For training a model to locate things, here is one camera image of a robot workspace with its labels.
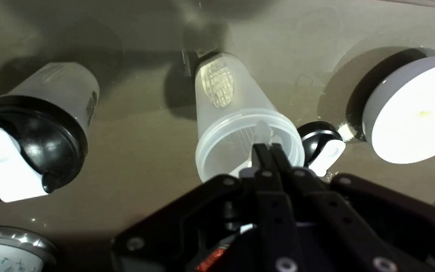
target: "clear plastic cup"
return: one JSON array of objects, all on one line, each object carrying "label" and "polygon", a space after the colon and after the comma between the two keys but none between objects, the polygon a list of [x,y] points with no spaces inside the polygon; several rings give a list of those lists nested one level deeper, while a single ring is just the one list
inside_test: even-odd
[{"label": "clear plastic cup", "polygon": [[94,74],[76,62],[53,62],[38,69],[8,95],[35,96],[70,113],[88,134],[100,87]]},{"label": "clear plastic cup", "polygon": [[195,157],[203,181],[218,174],[237,175],[251,166],[254,143],[281,143],[292,164],[304,164],[295,124],[277,112],[239,59],[230,54],[209,59],[198,69],[195,87],[200,133]]}]

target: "screw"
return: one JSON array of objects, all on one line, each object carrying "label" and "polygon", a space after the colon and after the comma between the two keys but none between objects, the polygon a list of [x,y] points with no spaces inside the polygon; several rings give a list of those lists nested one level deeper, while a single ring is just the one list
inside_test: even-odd
[{"label": "screw", "polygon": [[289,257],[281,257],[277,260],[278,272],[298,272],[296,263]]},{"label": "screw", "polygon": [[378,272],[399,272],[398,264],[384,257],[375,257],[373,266],[378,269]]},{"label": "screw", "polygon": [[349,184],[352,184],[352,180],[351,178],[340,178],[340,183],[345,186],[349,186]]},{"label": "screw", "polygon": [[222,181],[225,186],[234,186],[234,180],[231,180],[231,178],[227,178],[227,180],[224,180]]},{"label": "screw", "polygon": [[295,171],[293,174],[295,174],[295,177],[305,177],[307,175],[304,171]]},{"label": "screw", "polygon": [[138,249],[142,249],[144,246],[145,246],[145,240],[142,237],[133,237],[127,240],[129,251],[138,251]]}]

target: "translucent container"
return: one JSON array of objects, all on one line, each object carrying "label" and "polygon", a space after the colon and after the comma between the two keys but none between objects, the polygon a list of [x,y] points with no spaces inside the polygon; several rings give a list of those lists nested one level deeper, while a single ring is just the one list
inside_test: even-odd
[{"label": "translucent container", "polygon": [[8,95],[35,96],[59,106],[88,136],[100,87],[94,74],[85,66],[76,62],[55,62],[37,71]]},{"label": "translucent container", "polygon": [[295,166],[304,146],[295,124],[277,112],[245,65],[230,54],[204,62],[197,74],[200,143],[197,167],[203,181],[237,175],[251,166],[254,143],[281,143]]}]

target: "plastic cup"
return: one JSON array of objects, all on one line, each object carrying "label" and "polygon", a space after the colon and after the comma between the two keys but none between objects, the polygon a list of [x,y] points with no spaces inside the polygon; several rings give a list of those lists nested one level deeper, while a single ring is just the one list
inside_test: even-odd
[{"label": "plastic cup", "polygon": [[203,181],[251,166],[254,143],[281,143],[293,166],[304,164],[295,124],[277,112],[246,66],[230,54],[204,62],[195,78],[197,167]]},{"label": "plastic cup", "polygon": [[94,74],[76,62],[55,62],[38,69],[8,95],[33,96],[70,113],[88,136],[100,87]]}]

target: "white plastic cup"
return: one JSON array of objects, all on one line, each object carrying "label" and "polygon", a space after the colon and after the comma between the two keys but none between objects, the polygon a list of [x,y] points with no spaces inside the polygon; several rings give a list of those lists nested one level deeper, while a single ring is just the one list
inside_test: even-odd
[{"label": "white plastic cup", "polygon": [[59,106],[70,113],[88,136],[100,87],[94,74],[76,62],[43,66],[8,95],[33,96]]},{"label": "white plastic cup", "polygon": [[254,143],[281,143],[293,166],[304,164],[295,124],[277,112],[246,66],[230,54],[204,62],[195,78],[198,134],[197,167],[207,181],[237,175],[251,166]]}]

